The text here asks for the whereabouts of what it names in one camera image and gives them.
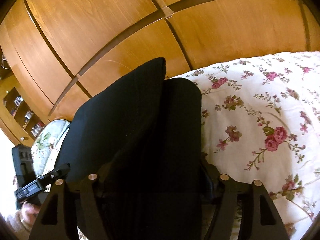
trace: white bedding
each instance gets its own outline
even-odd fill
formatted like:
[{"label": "white bedding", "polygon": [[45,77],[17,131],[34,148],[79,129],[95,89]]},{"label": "white bedding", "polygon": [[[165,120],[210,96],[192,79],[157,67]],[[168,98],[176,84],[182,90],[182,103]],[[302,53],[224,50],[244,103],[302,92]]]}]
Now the white bedding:
[{"label": "white bedding", "polygon": [[[261,180],[291,239],[301,239],[320,211],[320,52],[237,59],[179,77],[202,92],[207,161],[237,181]],[[239,209],[232,239],[240,220]]]}]

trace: black garment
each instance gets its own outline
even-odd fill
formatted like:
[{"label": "black garment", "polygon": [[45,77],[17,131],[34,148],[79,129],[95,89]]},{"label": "black garment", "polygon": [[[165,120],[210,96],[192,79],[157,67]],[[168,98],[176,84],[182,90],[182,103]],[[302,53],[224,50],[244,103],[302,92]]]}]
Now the black garment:
[{"label": "black garment", "polygon": [[[67,181],[112,161],[100,203],[114,240],[197,240],[201,234],[201,93],[191,81],[163,81],[151,60],[77,111],[56,161]],[[78,226],[84,234],[81,206]]]}]

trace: floral pillow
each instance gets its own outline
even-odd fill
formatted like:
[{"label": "floral pillow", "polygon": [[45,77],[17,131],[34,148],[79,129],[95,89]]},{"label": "floral pillow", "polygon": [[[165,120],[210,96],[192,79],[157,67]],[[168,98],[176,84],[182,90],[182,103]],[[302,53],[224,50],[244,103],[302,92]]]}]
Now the floral pillow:
[{"label": "floral pillow", "polygon": [[37,177],[41,176],[52,150],[68,128],[67,120],[55,120],[49,123],[39,134],[31,147],[33,169]]}]

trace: round metal bolt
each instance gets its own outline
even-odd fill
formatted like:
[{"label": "round metal bolt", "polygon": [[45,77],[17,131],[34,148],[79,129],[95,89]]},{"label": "round metal bolt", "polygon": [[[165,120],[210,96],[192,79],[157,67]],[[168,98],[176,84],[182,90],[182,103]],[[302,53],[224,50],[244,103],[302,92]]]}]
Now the round metal bolt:
[{"label": "round metal bolt", "polygon": [[57,179],[56,180],[56,185],[61,185],[61,184],[63,184],[63,179]]},{"label": "round metal bolt", "polygon": [[258,187],[261,187],[262,186],[262,182],[258,179],[256,179],[254,182],[253,182],[254,185],[258,186]]},{"label": "round metal bolt", "polygon": [[221,174],[220,179],[222,180],[229,180],[229,176],[227,174]]},{"label": "round metal bolt", "polygon": [[89,180],[95,180],[97,177],[98,177],[97,174],[92,173],[92,174],[90,174],[90,175],[88,176],[88,179],[89,179]]}]

